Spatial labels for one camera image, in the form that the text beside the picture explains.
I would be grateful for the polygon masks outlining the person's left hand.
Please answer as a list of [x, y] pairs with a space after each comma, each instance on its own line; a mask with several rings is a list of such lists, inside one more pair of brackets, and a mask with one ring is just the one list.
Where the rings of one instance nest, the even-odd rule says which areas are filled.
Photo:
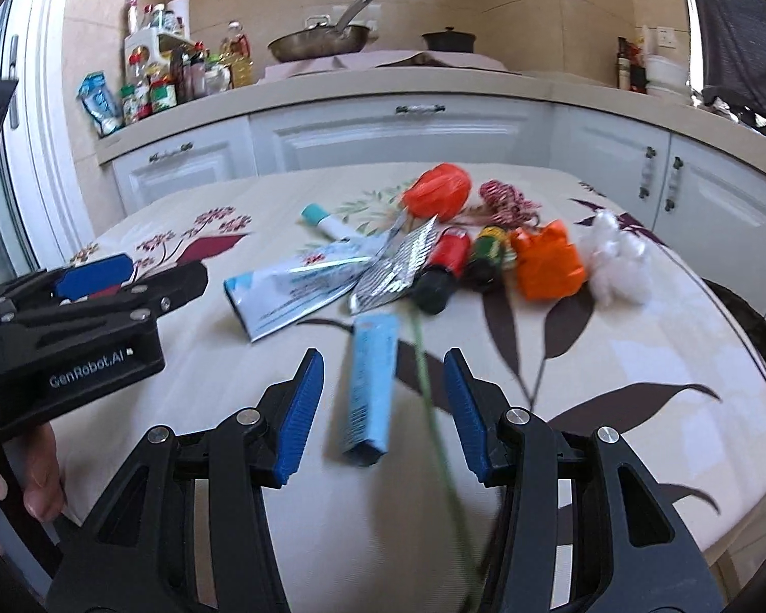
[[[66, 506], [54, 428], [50, 423], [44, 423], [22, 437], [20, 444], [25, 461], [25, 473], [21, 478], [23, 504], [37, 521], [52, 522]], [[0, 473], [0, 501], [7, 495], [8, 483]]]

